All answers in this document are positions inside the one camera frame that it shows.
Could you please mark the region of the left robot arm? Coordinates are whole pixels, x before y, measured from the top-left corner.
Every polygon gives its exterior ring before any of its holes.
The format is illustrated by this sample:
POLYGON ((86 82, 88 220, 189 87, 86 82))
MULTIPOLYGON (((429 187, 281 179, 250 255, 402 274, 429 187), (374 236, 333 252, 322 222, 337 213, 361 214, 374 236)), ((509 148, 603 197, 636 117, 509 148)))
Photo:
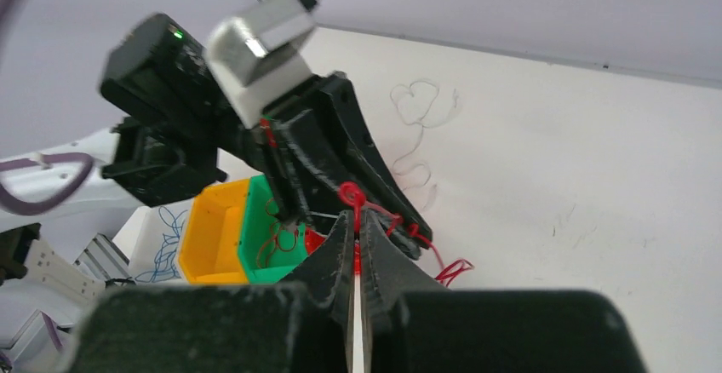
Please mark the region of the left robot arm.
POLYGON ((349 79, 273 81, 271 104, 243 123, 200 52, 171 18, 154 14, 110 53, 100 94, 126 116, 105 132, 110 161, 91 161, 102 186, 148 207, 180 202, 226 179, 216 165, 224 150, 266 176, 281 221, 327 233, 332 217, 352 208, 341 199, 341 185, 352 182, 399 216, 383 225, 409 258, 429 247, 432 229, 385 165, 349 79))

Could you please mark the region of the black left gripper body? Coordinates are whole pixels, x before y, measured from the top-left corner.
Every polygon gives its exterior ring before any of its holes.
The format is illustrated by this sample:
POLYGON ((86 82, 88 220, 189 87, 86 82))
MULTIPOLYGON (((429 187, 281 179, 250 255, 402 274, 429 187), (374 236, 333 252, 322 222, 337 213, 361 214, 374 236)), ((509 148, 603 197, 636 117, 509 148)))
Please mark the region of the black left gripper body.
MULTIPOLYGON (((273 103, 266 106, 262 113, 261 118, 266 117, 273 120, 286 120, 288 118, 294 118, 301 111, 309 109, 310 114, 290 125, 290 142, 291 151, 295 153, 297 158, 301 161, 303 167, 315 177, 319 172, 319 169, 315 167, 315 82, 316 74, 301 83, 297 87, 293 88, 288 93, 277 98, 273 103)), ((263 174, 264 169, 264 142, 261 138, 260 121, 256 126, 251 128, 249 133, 252 139, 252 149, 249 153, 249 164, 261 171, 263 174)), ((347 209, 351 209, 350 204, 346 204, 347 209)))

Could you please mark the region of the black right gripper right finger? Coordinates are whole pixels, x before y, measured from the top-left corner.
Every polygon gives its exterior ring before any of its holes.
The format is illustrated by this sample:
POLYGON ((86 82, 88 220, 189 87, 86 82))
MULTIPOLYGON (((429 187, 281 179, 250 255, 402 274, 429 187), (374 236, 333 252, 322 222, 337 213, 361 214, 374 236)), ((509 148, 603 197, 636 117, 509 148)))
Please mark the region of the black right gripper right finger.
POLYGON ((359 230, 368 372, 643 372, 624 318, 589 290, 450 290, 359 230))

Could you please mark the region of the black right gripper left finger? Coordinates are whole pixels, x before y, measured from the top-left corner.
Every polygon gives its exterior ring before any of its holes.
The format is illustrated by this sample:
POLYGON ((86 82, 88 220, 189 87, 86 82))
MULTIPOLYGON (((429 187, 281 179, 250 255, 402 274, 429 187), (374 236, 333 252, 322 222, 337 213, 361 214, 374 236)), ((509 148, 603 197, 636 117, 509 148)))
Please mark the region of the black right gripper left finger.
POLYGON ((348 372, 352 213, 275 284, 111 288, 73 331, 63 372, 348 372))

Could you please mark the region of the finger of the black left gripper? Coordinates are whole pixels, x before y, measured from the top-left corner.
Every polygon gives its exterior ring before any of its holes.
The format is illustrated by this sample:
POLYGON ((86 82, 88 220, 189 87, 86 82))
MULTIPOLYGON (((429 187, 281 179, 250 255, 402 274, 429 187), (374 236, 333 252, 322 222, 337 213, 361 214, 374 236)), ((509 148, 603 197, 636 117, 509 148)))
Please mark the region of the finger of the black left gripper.
POLYGON ((326 204, 320 202, 321 182, 291 151, 290 125, 310 113, 306 109, 286 120, 260 119, 263 172, 277 207, 277 219, 284 225, 300 222, 312 230, 330 230, 337 215, 322 211, 326 204))
POLYGON ((323 191, 315 194, 320 201, 315 205, 315 230, 328 233, 333 217, 348 208, 338 191, 343 182, 351 181, 371 202, 401 215, 391 240, 411 260, 418 260, 429 244, 413 237, 410 228, 417 226, 421 237, 427 239, 433 237, 433 231, 384 164, 351 81, 339 72, 315 78, 315 167, 319 169, 315 177, 324 184, 323 191))

